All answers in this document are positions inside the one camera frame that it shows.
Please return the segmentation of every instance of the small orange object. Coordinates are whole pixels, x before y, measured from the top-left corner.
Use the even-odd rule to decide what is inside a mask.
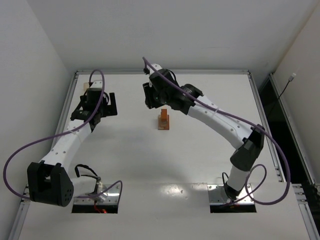
[[[167,113],[167,109],[161,109],[161,114],[158,115],[158,130],[169,130],[169,115]]]

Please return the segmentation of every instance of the wire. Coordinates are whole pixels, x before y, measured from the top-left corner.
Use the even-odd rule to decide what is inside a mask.
[[[226,181],[225,181],[225,175],[226,175],[226,178],[227,178],[227,179],[229,178],[229,176],[228,176],[228,174],[227,174],[226,172],[223,172],[223,173],[222,173],[222,182],[223,182],[223,186],[226,184]]]
[[[100,211],[100,209],[97,208],[97,201],[94,201],[93,208],[94,208],[94,210],[96,210],[97,212],[99,212],[100,214],[102,214],[102,212]]]
[[[266,116],[266,119],[267,119],[267,120],[268,120],[270,114],[272,113],[273,109],[275,108],[277,102],[279,101],[280,97],[282,96],[282,94],[284,94],[284,92],[285,92],[285,90],[286,90],[286,88],[288,87],[288,85],[289,85],[290,82],[291,82],[291,81],[288,80],[288,82],[286,83],[284,89],[282,90],[282,92],[280,93],[280,95],[277,97],[277,99],[274,101],[274,104],[273,104],[271,110],[269,111],[268,115]]]
[[[98,175],[96,174],[96,172],[95,172],[92,168],[90,168],[88,165],[78,164],[78,165],[76,165],[76,166],[74,167],[75,175],[76,175],[78,178],[80,177],[80,173],[79,173],[78,167],[87,169],[87,170],[89,170],[91,173],[93,173],[95,176],[98,177]]]
[[[277,204],[279,202],[281,202],[283,199],[285,199],[285,197],[288,195],[288,192],[289,192],[289,189],[290,189],[290,182],[291,182],[291,173],[290,173],[290,168],[289,168],[289,164],[288,164],[288,160],[284,154],[284,152],[282,151],[281,147],[279,146],[279,144],[276,142],[276,140],[273,139],[273,137],[268,133],[266,132],[262,127],[258,126],[257,124],[254,124],[253,122],[251,121],[248,121],[242,117],[239,117],[239,116],[236,116],[236,115],[233,115],[231,113],[228,113],[228,112],[225,112],[225,111],[221,111],[219,109],[216,109],[212,106],[209,106],[205,103],[203,103],[202,101],[198,100],[197,98],[195,98],[194,96],[192,96],[190,93],[184,91],[183,89],[181,89],[179,86],[175,85],[174,83],[172,83],[169,79],[167,79],[165,76],[163,76],[158,70],[156,70],[150,62],[148,62],[148,60],[143,57],[142,58],[143,61],[144,61],[144,65],[145,67],[148,65],[155,73],[157,73],[164,81],[166,81],[167,84],[171,85],[173,88],[177,89],[178,91],[180,91],[181,93],[183,93],[185,96],[187,96],[189,99],[199,103],[200,105],[204,106],[205,108],[211,110],[211,111],[214,111],[214,112],[217,112],[219,114],[222,114],[222,115],[225,115],[225,116],[228,116],[228,117],[231,117],[233,119],[237,119],[241,122],[244,122],[246,124],[249,124],[251,125],[252,127],[254,127],[255,129],[258,129],[260,132],[262,132],[265,136],[267,136],[270,141],[274,144],[274,146],[276,147],[276,149],[278,150],[280,156],[282,157],[283,159],[283,162],[284,162],[284,167],[285,167],[285,171],[286,171],[286,186],[285,186],[285,190],[284,190],[284,193],[281,197],[279,197],[278,199],[274,200],[274,201],[270,201],[270,202],[262,202],[262,201],[258,201],[258,200],[255,200],[254,198],[252,198],[252,200],[255,202],[255,203],[258,203],[258,204],[261,204],[261,205],[274,205],[274,204]],[[247,193],[249,192],[248,190],[248,186],[247,184],[244,185]]]
[[[174,81],[175,81],[176,83],[178,83],[178,82],[177,82],[177,77],[176,77],[175,73],[174,73],[173,71],[171,71],[170,69],[168,69],[168,71],[173,75]]]
[[[11,186],[10,184],[8,183],[8,179],[7,179],[7,169],[8,169],[8,165],[10,163],[10,161],[14,158],[15,155],[17,155],[19,152],[21,152],[22,150],[32,146],[32,145],[35,145],[35,144],[38,144],[38,143],[41,143],[43,141],[46,141],[46,140],[50,140],[50,139],[54,139],[54,138],[57,138],[57,137],[61,137],[61,136],[64,136],[64,135],[67,135],[67,134],[70,134],[72,132],[76,132],[78,131],[79,129],[81,129],[83,126],[85,126],[87,123],[89,123],[91,121],[91,119],[96,115],[97,111],[98,111],[98,108],[103,100],[103,96],[104,96],[104,92],[105,92],[105,76],[103,74],[103,72],[99,69],[95,69],[91,72],[90,74],[90,77],[89,77],[89,82],[91,83],[91,78],[93,76],[93,74],[95,72],[99,72],[102,76],[102,91],[101,91],[101,94],[100,94],[100,97],[99,97],[99,100],[98,100],[98,103],[97,105],[95,106],[95,109],[93,110],[91,116],[83,123],[81,124],[80,126],[72,129],[71,131],[65,131],[65,132],[62,132],[62,133],[59,133],[59,134],[56,134],[56,135],[53,135],[53,136],[47,136],[47,137],[44,137],[44,138],[41,138],[39,140],[36,140],[36,141],[33,141],[33,142],[30,142],[22,147],[20,147],[18,150],[16,150],[8,159],[7,161],[5,162],[4,164],[4,167],[3,167],[3,181],[4,181],[4,184],[5,186],[9,189],[10,192],[12,192],[14,195],[20,197],[20,198],[23,198],[23,199],[27,199],[27,200],[30,200],[30,197],[27,197],[27,196],[24,196],[18,192],[16,192]]]

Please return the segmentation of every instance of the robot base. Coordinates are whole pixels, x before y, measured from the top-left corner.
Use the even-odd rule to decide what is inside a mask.
[[[222,184],[208,184],[208,195],[211,213],[256,213],[255,203],[247,196],[243,200],[235,203],[226,205],[221,192],[224,191]],[[246,190],[242,189],[238,199],[241,199],[247,195]]]
[[[104,184],[102,189],[105,190],[111,184]],[[115,185],[107,192],[102,194],[96,202],[96,208],[100,211],[105,210],[108,214],[118,213],[118,202],[121,186]],[[75,198],[73,201],[73,214],[98,214],[94,207],[95,201],[90,198]]]

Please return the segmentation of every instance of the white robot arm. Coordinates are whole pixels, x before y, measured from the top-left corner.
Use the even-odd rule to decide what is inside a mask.
[[[95,81],[80,97],[80,103],[73,111],[71,120],[66,127],[69,134],[63,135],[42,158],[40,162],[32,162],[27,169],[30,199],[51,205],[65,207],[74,197],[97,193],[100,177],[81,175],[69,178],[68,170],[81,143],[91,134],[101,118],[117,115],[115,94],[104,93],[102,102],[94,117],[83,127],[97,104],[102,91],[102,81]]]
[[[179,86],[173,72],[163,69],[159,64],[152,64],[152,66],[173,84]],[[185,115],[203,122],[224,137],[235,148],[235,152],[230,158],[232,168],[228,181],[221,191],[221,198],[223,202],[237,199],[255,160],[263,148],[264,135],[258,129],[254,129],[246,123],[239,122],[231,117],[209,110],[197,102],[193,102],[185,94],[162,80],[149,67],[144,69],[144,73],[149,75],[149,82],[143,84],[145,103],[149,109],[168,105],[173,110],[181,111]],[[219,109],[217,105],[203,95],[202,91],[193,85],[186,84],[180,88],[201,102]]]

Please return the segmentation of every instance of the purple cable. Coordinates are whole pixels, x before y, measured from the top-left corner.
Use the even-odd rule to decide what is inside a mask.
[[[99,69],[95,69],[91,72],[90,74],[90,77],[89,77],[89,82],[91,82],[91,78],[93,76],[93,74],[95,72],[99,72],[102,76],[102,91],[101,91],[101,94],[100,94],[100,97],[99,97],[99,101],[98,101],[98,104],[95,106],[95,109],[93,110],[91,116],[83,123],[81,124],[80,126],[74,128],[72,131],[65,131],[65,132],[62,132],[62,133],[59,133],[59,134],[56,134],[56,135],[53,135],[53,136],[47,136],[45,138],[42,138],[42,139],[39,139],[39,140],[36,140],[36,141],[33,141],[33,142],[30,142],[28,143],[27,145],[24,145],[22,147],[20,147],[18,150],[16,150],[9,158],[8,160],[5,162],[4,164],[4,167],[3,167],[3,181],[4,181],[4,184],[5,186],[9,189],[10,192],[12,192],[14,195],[20,197],[20,198],[23,198],[23,199],[27,199],[27,200],[30,200],[30,197],[27,197],[27,196],[23,196],[22,194],[16,192],[8,183],[8,180],[7,180],[7,169],[8,169],[8,165],[10,163],[10,161],[12,160],[12,158],[17,154],[19,153],[20,151],[22,151],[23,149],[26,149],[27,147],[30,147],[34,144],[38,144],[38,143],[41,143],[43,141],[46,141],[46,140],[50,140],[50,139],[54,139],[54,138],[57,138],[57,137],[61,137],[61,136],[64,136],[64,135],[67,135],[67,134],[70,134],[71,132],[75,132],[75,131],[78,131],[79,129],[81,129],[84,125],[86,125],[87,123],[89,123],[91,121],[91,119],[96,115],[97,111],[98,111],[98,108],[100,106],[100,103],[102,102],[103,100],[103,96],[104,96],[104,93],[105,93],[105,76],[103,74],[103,72]]]
[[[228,117],[231,117],[233,119],[237,119],[241,122],[244,122],[246,124],[249,124],[251,125],[252,127],[258,129],[259,131],[261,131],[265,136],[267,136],[270,141],[274,144],[275,148],[278,150],[281,158],[283,159],[283,162],[284,162],[284,167],[285,167],[285,172],[286,172],[286,186],[285,186],[285,190],[284,190],[284,193],[281,197],[279,197],[277,200],[274,200],[274,201],[270,201],[270,202],[262,202],[262,201],[258,201],[258,200],[255,200],[254,198],[252,198],[250,195],[248,195],[252,201],[254,201],[255,203],[257,204],[261,204],[261,205],[274,205],[274,204],[277,204],[279,202],[281,202],[283,199],[285,199],[285,197],[287,196],[288,192],[289,192],[289,189],[290,189],[290,182],[291,182],[291,174],[290,174],[290,168],[289,168],[289,164],[288,164],[288,160],[284,154],[284,152],[282,151],[281,147],[278,145],[278,143],[276,142],[276,140],[273,139],[273,137],[268,133],[266,132],[263,128],[261,128],[260,126],[254,124],[253,122],[250,122],[242,117],[239,117],[239,116],[236,116],[236,115],[233,115],[231,113],[228,113],[228,112],[225,112],[225,111],[221,111],[219,109],[216,109],[212,106],[209,106],[205,103],[203,103],[202,101],[198,100],[197,98],[195,98],[194,96],[192,96],[191,94],[189,94],[188,92],[184,91],[183,89],[181,89],[179,86],[175,85],[174,83],[172,83],[169,79],[167,79],[165,76],[163,76],[158,70],[156,70],[150,62],[148,62],[148,60],[143,57],[142,58],[143,61],[144,61],[144,66],[147,67],[147,65],[155,72],[157,73],[164,81],[166,81],[167,84],[169,84],[170,86],[172,86],[173,88],[177,89],[178,91],[180,91],[181,93],[183,93],[184,95],[186,95],[189,99],[201,104],[202,106],[206,107],[207,109],[211,110],[211,111],[214,111],[214,112],[217,112],[219,114],[222,114],[222,115],[225,115],[225,116],[228,116]],[[248,190],[248,180],[249,180],[249,177],[250,177],[250,174],[249,176],[247,177],[246,181],[245,181],[245,185],[244,185],[244,188],[245,188],[245,191],[247,192],[247,194],[249,193],[249,190]]]

